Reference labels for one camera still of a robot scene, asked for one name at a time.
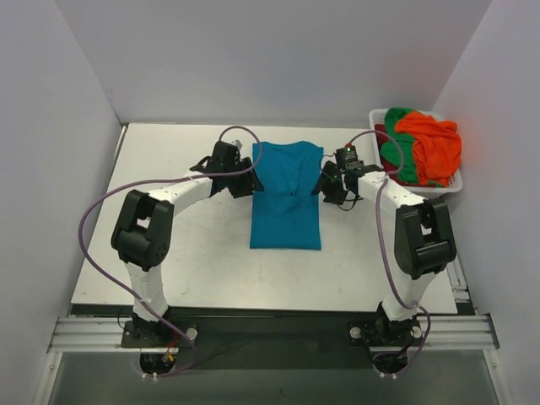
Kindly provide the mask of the blue t shirt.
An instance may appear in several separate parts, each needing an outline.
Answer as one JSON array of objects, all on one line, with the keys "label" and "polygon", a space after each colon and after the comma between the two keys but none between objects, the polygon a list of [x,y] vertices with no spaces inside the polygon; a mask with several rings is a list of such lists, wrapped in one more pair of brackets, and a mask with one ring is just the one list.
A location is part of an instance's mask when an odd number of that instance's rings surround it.
[{"label": "blue t shirt", "polygon": [[252,198],[251,249],[321,249],[319,197],[311,192],[323,152],[307,141],[252,146],[264,190]]}]

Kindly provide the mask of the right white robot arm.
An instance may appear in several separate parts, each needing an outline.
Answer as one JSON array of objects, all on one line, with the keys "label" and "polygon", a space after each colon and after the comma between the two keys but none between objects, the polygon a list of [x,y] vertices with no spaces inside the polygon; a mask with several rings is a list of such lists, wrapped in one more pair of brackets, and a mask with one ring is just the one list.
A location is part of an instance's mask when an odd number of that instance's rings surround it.
[{"label": "right white robot arm", "polygon": [[414,194],[374,165],[345,170],[328,160],[313,195],[334,205],[349,193],[375,204],[375,224],[391,293],[381,302],[385,314],[374,323],[378,341],[393,344],[404,334],[429,285],[456,258],[451,218],[445,202]]}]

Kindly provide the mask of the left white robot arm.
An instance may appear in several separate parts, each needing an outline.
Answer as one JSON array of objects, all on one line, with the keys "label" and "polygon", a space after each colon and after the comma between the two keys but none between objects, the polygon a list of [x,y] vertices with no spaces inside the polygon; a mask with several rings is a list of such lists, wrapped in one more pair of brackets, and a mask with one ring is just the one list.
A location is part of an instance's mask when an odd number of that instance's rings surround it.
[{"label": "left white robot arm", "polygon": [[228,190],[247,197],[264,189],[248,157],[205,157],[186,173],[185,180],[150,192],[130,191],[122,204],[111,247],[125,263],[131,290],[133,330],[151,347],[165,345],[172,334],[166,321],[161,263],[170,250],[174,217],[191,205]]}]

